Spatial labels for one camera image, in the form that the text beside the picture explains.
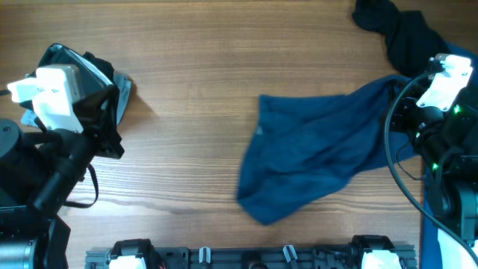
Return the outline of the dark blue shorts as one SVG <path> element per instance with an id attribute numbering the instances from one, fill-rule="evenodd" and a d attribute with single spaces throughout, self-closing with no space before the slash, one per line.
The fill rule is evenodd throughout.
<path id="1" fill-rule="evenodd" d="M 408 83 L 388 75 L 350 94 L 258 98 L 258 121 L 239 173 L 237 201 L 263 225 L 387 166 L 385 116 Z"/>

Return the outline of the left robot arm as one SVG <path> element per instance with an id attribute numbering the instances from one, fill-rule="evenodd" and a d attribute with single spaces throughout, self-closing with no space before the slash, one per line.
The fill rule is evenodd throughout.
<path id="1" fill-rule="evenodd" d="M 1 120 L 2 268 L 67 268 L 70 228 L 58 211 L 88 207 L 67 198 L 85 173 L 98 182 L 94 157 L 122 157 L 119 96 L 117 87 L 108 86 L 74 104 L 82 132 L 23 132 L 14 121 Z"/>

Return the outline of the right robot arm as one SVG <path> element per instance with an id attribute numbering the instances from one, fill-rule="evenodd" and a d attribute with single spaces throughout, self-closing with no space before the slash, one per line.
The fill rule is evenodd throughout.
<path id="1" fill-rule="evenodd" d="M 374 81 L 363 86 L 350 97 L 358 106 L 353 119 L 383 116 L 384 122 L 396 93 L 405 87 L 405 81 Z M 477 255 L 477 86 L 469 84 L 462 89 L 448 112 L 437 108 L 419 108 L 415 99 L 422 90 L 417 85 L 408 88 L 404 99 L 391 117 L 392 131 L 400 141 L 412 143 L 415 153 L 421 155 L 432 171 L 426 180 L 427 202 L 434 217 L 466 243 L 474 242 Z M 360 171 L 384 167 L 387 164 L 383 149 L 383 123 L 378 123 L 378 157 L 366 157 Z M 427 268 L 477 268 L 468 252 L 439 228 L 430 228 L 423 236 L 423 266 Z M 433 260 L 432 248 L 440 249 L 441 261 Z"/>

